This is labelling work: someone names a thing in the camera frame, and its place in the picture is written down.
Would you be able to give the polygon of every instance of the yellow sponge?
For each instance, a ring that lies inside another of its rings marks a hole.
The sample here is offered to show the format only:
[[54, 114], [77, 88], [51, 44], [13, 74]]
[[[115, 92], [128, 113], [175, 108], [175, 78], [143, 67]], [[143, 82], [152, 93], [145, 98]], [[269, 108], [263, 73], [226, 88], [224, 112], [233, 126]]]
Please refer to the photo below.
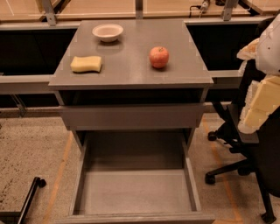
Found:
[[71, 69], [75, 73], [84, 73], [90, 71], [100, 72], [102, 68], [102, 58], [99, 56], [89, 57], [73, 57], [70, 65]]

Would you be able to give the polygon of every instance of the apple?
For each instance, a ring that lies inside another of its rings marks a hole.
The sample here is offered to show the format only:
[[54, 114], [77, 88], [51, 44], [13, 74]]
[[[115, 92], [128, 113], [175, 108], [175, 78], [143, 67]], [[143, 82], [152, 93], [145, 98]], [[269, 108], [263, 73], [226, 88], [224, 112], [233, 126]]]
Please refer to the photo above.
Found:
[[149, 59], [153, 67], [162, 68], [165, 67], [168, 62], [169, 53], [165, 47], [156, 46], [150, 50]]

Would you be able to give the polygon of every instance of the chair caster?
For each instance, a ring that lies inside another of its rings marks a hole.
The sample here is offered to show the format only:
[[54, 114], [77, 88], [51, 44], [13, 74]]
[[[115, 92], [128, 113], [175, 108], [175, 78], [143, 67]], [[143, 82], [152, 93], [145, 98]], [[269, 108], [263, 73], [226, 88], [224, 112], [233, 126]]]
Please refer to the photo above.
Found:
[[235, 153], [241, 153], [242, 151], [238, 147], [233, 147], [229, 148], [230, 153], [235, 154]]
[[271, 217], [271, 216], [268, 216], [266, 213], [262, 214], [262, 220], [266, 224], [271, 224], [271, 223], [275, 222], [276, 219], [277, 218], [274, 215]]
[[38, 182], [38, 187], [39, 187], [39, 188], [43, 188], [44, 186], [46, 186], [46, 181], [42, 178], [42, 179]]
[[215, 131], [210, 131], [208, 133], [208, 141], [216, 141], [217, 140], [217, 136], [216, 136], [216, 132]]
[[248, 176], [252, 171], [248, 167], [241, 167], [237, 169], [237, 172], [240, 176]]
[[207, 173], [205, 175], [205, 183], [207, 183], [209, 185], [213, 185], [214, 183], [216, 183], [215, 176]]

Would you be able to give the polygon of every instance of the tiled floor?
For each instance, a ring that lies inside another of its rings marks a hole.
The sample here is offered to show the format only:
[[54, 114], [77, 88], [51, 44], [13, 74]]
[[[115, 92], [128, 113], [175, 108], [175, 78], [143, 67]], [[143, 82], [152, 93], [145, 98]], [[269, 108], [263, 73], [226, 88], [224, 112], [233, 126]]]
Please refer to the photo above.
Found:
[[[81, 153], [58, 114], [33, 111], [20, 118], [4, 111], [0, 124], [0, 212], [19, 211], [33, 178], [40, 176], [47, 186], [35, 194], [25, 223], [54, 223], [67, 216]], [[232, 172], [216, 178], [215, 185], [204, 183], [207, 171], [242, 158], [222, 142], [207, 141], [207, 132], [220, 125], [215, 113], [205, 114], [189, 151], [202, 211], [214, 214], [215, 224], [261, 224], [264, 208], [254, 174]], [[277, 224], [280, 199], [272, 202]]]

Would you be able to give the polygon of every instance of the chair armrest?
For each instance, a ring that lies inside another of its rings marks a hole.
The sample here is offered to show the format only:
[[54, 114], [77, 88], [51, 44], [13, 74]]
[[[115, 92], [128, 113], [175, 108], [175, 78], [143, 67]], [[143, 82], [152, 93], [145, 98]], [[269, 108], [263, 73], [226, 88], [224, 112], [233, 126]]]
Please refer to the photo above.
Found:
[[227, 105], [227, 109], [241, 142], [243, 144], [259, 144], [259, 137], [256, 132], [254, 132], [253, 134], [244, 134], [238, 130], [238, 122], [239, 122], [238, 106], [235, 104], [229, 104]]

